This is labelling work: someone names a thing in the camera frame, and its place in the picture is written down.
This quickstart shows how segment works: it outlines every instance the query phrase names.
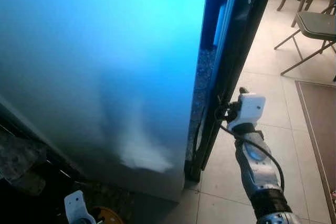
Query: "black chair seat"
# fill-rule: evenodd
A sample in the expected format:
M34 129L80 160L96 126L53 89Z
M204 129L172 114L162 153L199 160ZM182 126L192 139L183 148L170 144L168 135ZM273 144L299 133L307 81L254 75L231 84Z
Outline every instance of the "black chair seat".
M335 15L298 12L296 22L301 32L313 39L336 41Z

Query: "brown rug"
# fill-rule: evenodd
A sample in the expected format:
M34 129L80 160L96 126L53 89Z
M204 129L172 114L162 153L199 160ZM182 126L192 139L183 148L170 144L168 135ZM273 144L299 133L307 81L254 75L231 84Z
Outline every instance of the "brown rug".
M331 192L336 190L336 87L296 81L303 113L332 223L336 223Z

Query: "black cable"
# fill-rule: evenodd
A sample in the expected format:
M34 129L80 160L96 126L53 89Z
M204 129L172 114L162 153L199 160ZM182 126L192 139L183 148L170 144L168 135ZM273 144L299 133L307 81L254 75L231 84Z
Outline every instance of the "black cable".
M250 140L248 140L246 138L243 138L242 136L240 136L240 135L234 133L233 131L228 130L226 127L222 126L222 120L220 120L220 119L217 118L218 110L222 109L222 108L227 108L227 107L219 106L215 110L215 119L219 123L219 127L223 131L225 131L225 132L229 133L230 135L234 136L236 139L239 139L242 142L245 142L245 143L248 143L250 145L253 145L255 148L258 148L259 150L261 150L267 157L269 157L273 161L273 163L275 164L275 166L277 167L277 169L279 171L279 175L280 175L280 187L281 187L282 191L284 192L285 191L285 177L283 176L283 172L282 172L282 169L281 169L279 163L276 161L276 159L271 154L268 153L267 150L265 150L264 148L262 148L258 144L254 143L254 142L252 142L252 141L250 141Z

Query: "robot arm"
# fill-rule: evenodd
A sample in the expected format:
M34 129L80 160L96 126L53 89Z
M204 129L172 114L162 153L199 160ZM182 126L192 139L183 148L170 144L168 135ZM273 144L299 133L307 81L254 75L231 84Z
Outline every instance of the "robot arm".
M249 140L271 154L262 132L255 130L255 124L262 115L264 104L264 97L247 93L241 88L238 102L229 105L228 115L224 117L228 122L229 130L224 129L231 130L236 135L236 158L242 173L244 189L252 203L257 223L301 223L287 204L271 159L257 147L241 140L242 138Z

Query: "refrigerator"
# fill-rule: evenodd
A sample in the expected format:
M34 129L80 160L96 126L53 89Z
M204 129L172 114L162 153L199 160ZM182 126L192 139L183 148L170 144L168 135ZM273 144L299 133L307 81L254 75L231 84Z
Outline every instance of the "refrigerator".
M0 125L85 178L178 201L267 0L0 0Z

